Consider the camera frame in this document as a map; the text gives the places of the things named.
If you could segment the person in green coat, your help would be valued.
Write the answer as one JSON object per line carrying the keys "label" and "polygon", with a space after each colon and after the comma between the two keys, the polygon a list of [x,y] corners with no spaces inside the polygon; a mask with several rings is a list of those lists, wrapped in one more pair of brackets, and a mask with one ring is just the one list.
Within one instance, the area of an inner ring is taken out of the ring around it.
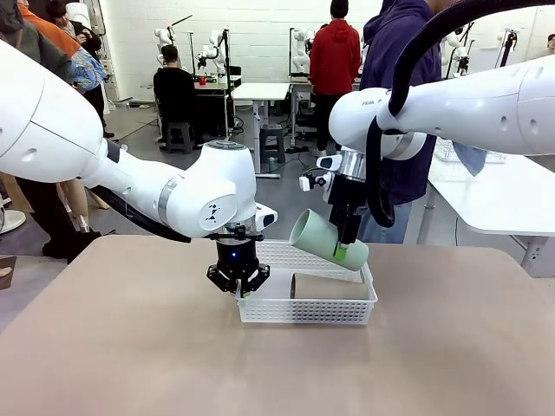
{"label": "person in green coat", "polygon": [[[63,79],[71,78],[68,56],[38,29],[23,19],[17,0],[0,0],[0,40],[8,43],[30,59]],[[59,198],[57,185],[21,179],[0,172],[0,179],[21,211],[26,211],[45,231],[50,240],[42,247],[46,257],[65,259],[71,263],[99,232],[79,232],[75,229],[64,204]]]}

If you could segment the dark plastic stool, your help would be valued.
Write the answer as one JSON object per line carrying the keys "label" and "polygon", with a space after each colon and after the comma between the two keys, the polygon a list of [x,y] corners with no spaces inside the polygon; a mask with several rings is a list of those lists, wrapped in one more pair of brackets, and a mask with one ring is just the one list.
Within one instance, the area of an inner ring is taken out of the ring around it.
{"label": "dark plastic stool", "polygon": [[168,122],[166,126],[166,150],[170,153],[191,153],[194,144],[192,135],[192,126],[188,122]]}

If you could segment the person in orange jacket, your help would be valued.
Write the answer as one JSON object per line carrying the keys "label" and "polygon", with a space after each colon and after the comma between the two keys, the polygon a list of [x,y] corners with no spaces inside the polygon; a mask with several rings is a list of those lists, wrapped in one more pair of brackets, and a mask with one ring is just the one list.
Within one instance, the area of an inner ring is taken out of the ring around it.
{"label": "person in orange jacket", "polygon": [[[66,6],[59,0],[51,0],[47,5],[49,21],[34,14],[29,9],[27,0],[17,0],[17,4],[23,19],[32,23],[42,35],[70,58],[73,74],[71,83],[95,108],[105,130],[105,106],[101,84],[108,75],[98,57],[101,50],[100,37],[82,23],[71,20]],[[113,136],[106,130],[104,133],[106,137]]]}

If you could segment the white round fan base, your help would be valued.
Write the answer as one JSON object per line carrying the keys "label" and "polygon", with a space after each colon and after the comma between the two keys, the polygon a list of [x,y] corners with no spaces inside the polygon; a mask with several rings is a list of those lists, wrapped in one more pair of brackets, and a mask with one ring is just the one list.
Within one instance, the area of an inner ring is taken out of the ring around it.
{"label": "white round fan base", "polygon": [[0,210],[0,235],[13,231],[26,222],[26,215],[17,210]]}

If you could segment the white side table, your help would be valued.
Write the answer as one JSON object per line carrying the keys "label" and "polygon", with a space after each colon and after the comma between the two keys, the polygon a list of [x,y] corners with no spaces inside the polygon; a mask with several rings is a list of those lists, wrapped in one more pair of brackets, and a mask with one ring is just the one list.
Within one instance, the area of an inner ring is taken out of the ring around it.
{"label": "white side table", "polygon": [[434,157],[428,183],[430,197],[442,197],[471,231],[523,237],[521,267],[555,278],[555,172],[507,155],[474,177],[461,163]]}

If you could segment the brown tall cup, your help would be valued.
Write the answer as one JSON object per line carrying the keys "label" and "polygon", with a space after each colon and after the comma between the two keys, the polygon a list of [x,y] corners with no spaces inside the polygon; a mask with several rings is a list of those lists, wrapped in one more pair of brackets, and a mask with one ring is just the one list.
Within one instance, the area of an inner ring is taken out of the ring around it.
{"label": "brown tall cup", "polygon": [[368,284],[324,276],[295,273],[291,278],[291,299],[364,300]]}

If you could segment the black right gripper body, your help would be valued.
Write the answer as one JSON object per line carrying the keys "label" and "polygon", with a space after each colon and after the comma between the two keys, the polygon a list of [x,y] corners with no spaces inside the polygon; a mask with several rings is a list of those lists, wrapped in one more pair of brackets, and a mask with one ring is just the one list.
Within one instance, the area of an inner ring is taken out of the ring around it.
{"label": "black right gripper body", "polygon": [[355,211],[367,204],[366,184],[343,175],[335,175],[328,191],[327,202],[333,208]]}

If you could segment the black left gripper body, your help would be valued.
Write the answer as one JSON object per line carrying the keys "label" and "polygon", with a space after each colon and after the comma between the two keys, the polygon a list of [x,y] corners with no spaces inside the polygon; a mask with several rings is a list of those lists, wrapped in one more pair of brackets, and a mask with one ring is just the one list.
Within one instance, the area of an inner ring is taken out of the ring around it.
{"label": "black left gripper body", "polygon": [[217,243],[218,270],[226,278],[251,278],[259,267],[256,245],[252,240],[238,244]]}

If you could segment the dark workbench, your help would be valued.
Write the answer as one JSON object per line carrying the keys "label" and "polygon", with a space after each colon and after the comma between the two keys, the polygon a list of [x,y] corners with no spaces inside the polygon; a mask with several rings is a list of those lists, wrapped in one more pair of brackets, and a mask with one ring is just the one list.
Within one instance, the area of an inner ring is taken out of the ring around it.
{"label": "dark workbench", "polygon": [[224,83],[200,82],[195,87],[195,123],[203,136],[228,139],[232,124],[232,101]]}

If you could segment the person in red hoodie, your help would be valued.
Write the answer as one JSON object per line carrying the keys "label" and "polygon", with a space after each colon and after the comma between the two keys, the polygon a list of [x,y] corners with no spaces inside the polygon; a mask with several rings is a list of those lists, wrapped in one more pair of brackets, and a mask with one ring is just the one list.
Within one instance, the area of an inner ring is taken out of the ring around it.
{"label": "person in red hoodie", "polygon": [[345,20],[349,0],[332,0],[331,21],[315,35],[310,53],[310,81],[316,102],[316,157],[327,153],[331,139],[330,112],[336,102],[353,90],[361,65],[361,44],[357,30]]}

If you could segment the white perforated plastic basket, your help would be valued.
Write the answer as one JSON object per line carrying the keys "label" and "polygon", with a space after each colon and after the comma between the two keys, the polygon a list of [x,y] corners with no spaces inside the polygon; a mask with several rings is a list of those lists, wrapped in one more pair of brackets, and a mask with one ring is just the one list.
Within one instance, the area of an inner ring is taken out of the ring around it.
{"label": "white perforated plastic basket", "polygon": [[[256,244],[260,263],[271,268],[270,277],[254,293],[237,296],[242,322],[294,324],[361,324],[367,323],[377,302],[369,266],[347,270],[286,241],[269,240]],[[364,300],[291,299],[291,279],[295,273],[324,276],[368,284],[369,297]]]}

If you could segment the person in purple jacket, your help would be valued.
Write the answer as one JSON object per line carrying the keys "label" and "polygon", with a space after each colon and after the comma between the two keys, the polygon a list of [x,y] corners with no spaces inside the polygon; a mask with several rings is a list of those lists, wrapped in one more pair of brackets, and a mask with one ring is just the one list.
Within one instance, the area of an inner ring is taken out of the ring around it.
{"label": "person in purple jacket", "polygon": [[[378,16],[364,26],[369,45],[360,88],[390,88],[395,64],[404,47],[433,16],[457,0],[383,0]],[[411,159],[382,161],[382,179],[395,208],[395,224],[381,227],[371,212],[362,210],[358,238],[365,243],[402,244],[412,203],[425,195],[436,138],[429,135]]]}

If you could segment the grey plastic stool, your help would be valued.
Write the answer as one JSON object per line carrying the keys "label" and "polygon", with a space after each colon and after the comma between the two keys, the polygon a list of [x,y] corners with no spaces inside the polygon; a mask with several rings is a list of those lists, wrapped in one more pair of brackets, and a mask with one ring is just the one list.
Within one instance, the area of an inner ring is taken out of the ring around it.
{"label": "grey plastic stool", "polygon": [[285,162],[284,129],[280,124],[263,125],[259,133],[259,155],[263,163],[275,158]]}

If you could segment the white standing desk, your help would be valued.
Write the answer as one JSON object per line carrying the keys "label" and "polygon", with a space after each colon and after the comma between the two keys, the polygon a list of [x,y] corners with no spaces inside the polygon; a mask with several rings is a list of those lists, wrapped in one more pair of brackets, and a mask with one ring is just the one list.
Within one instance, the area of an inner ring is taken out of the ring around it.
{"label": "white standing desk", "polygon": [[260,127],[269,120],[271,101],[282,101],[290,90],[288,82],[245,82],[235,88],[232,98],[235,101],[252,102],[253,118],[253,161],[257,179],[280,179],[276,173],[261,173]]}

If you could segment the person in black clothes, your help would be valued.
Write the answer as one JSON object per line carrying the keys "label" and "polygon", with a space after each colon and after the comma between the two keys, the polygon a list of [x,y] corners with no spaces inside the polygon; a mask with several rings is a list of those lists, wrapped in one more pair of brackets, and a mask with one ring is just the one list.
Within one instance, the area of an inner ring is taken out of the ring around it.
{"label": "person in black clothes", "polygon": [[168,44],[161,48],[164,66],[153,76],[153,90],[158,104],[162,137],[158,142],[167,142],[168,122],[188,122],[193,124],[195,86],[190,73],[178,65],[177,48]]}

